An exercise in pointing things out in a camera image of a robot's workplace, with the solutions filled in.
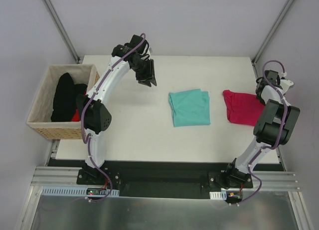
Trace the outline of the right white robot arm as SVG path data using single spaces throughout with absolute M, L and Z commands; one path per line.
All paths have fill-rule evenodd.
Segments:
M 220 176 L 220 186 L 226 189 L 239 188 L 248 183 L 260 160 L 279 145 L 287 144 L 301 112 L 285 98 L 285 93 L 293 86 L 293 82 L 286 79 L 285 71 L 279 74 L 264 70 L 263 76 L 256 82 L 257 100 L 264 105 L 264 109 L 254 127 L 253 141 L 227 165 Z

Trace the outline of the teal t shirt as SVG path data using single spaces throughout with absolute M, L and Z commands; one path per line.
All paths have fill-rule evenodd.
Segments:
M 193 89 L 168 94 L 174 127 L 210 125 L 210 97 L 207 91 Z

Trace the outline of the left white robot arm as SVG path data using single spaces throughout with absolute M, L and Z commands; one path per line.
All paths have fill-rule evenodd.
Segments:
M 99 185 L 111 181 L 101 169 L 106 154 L 105 134 L 112 121 L 107 103 L 112 91 L 129 70 L 134 71 L 139 84 L 148 87 L 157 85 L 155 64 L 150 57 L 150 45 L 145 33 L 135 34 L 130 42 L 114 47 L 102 76 L 85 95 L 78 95 L 76 98 L 82 140 L 88 148 L 85 164 L 78 176 L 81 182 L 88 180 Z

